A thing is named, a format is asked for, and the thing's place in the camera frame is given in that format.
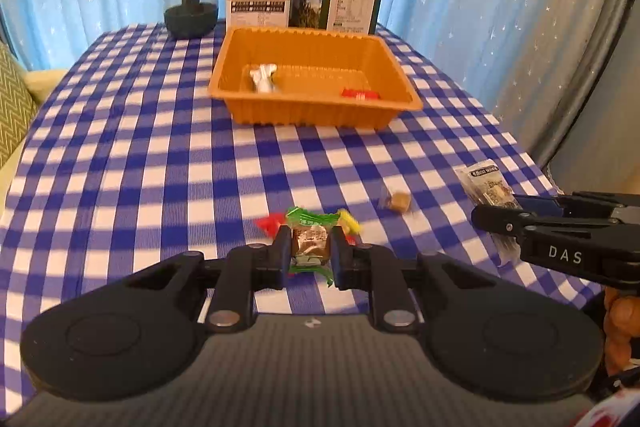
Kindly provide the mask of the right hand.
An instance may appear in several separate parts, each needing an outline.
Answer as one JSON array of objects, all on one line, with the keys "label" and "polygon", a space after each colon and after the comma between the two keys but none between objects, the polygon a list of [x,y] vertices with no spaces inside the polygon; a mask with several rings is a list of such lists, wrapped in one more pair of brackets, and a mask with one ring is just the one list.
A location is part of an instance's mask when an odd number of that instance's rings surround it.
[{"label": "right hand", "polygon": [[608,375],[613,376],[631,368],[639,360],[639,350],[631,343],[639,338],[640,300],[638,296],[623,295],[614,288],[606,288],[604,359]]}]

